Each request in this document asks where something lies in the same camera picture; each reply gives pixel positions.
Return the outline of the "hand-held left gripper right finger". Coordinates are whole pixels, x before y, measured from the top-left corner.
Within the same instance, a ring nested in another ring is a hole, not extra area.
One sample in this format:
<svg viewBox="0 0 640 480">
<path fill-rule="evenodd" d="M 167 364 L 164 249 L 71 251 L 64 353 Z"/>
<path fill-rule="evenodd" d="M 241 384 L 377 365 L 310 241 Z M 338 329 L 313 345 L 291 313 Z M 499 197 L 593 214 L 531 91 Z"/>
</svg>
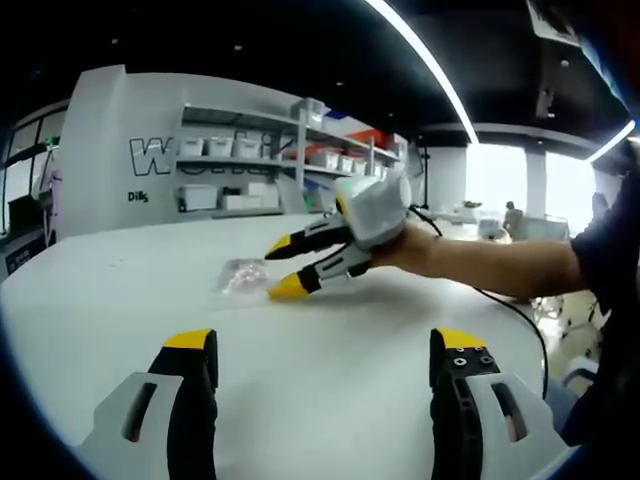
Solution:
<svg viewBox="0 0 640 480">
<path fill-rule="evenodd" d="M 429 385 L 434 479 L 552 479 L 569 459 L 549 406 L 483 340 L 432 330 Z"/>
</svg>

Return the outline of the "person's right hand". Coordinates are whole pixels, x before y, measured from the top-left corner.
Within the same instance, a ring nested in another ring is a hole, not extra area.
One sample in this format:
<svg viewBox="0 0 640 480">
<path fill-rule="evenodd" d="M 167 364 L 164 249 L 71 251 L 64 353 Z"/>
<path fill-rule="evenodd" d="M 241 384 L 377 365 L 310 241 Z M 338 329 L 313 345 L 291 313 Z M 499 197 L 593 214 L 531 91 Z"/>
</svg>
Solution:
<svg viewBox="0 0 640 480">
<path fill-rule="evenodd" d="M 442 273 L 440 238 L 415 222 L 408 222 L 400 234 L 372 250 L 372 267 L 394 267 L 426 278 Z"/>
</svg>

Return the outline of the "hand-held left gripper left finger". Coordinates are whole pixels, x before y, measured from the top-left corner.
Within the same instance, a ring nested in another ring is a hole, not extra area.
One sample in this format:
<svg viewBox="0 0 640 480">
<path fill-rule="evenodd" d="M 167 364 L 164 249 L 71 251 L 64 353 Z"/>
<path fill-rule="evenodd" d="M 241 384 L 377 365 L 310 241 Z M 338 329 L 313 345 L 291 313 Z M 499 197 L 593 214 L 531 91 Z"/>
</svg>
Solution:
<svg viewBox="0 0 640 480">
<path fill-rule="evenodd" d="M 98 479 L 214 479 L 216 332 L 177 334 L 94 410 L 79 458 Z"/>
</svg>

